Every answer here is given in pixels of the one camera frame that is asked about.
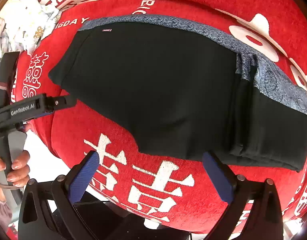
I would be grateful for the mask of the person's left hand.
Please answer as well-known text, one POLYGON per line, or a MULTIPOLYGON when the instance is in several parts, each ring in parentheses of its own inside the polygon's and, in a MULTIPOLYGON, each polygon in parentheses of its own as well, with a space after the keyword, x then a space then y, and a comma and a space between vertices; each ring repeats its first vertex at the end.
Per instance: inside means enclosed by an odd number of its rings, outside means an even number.
MULTIPOLYGON (((29 181, 30 167, 28 161, 30 159, 30 154, 28 151, 24 150, 12 163, 11 172, 7 175, 7 181, 11 182, 15 187, 23 187, 29 181)), ((6 164, 0 158, 0 171, 6 169, 6 164)), ((6 198, 4 192, 0 187, 0 201, 5 202, 6 198)))

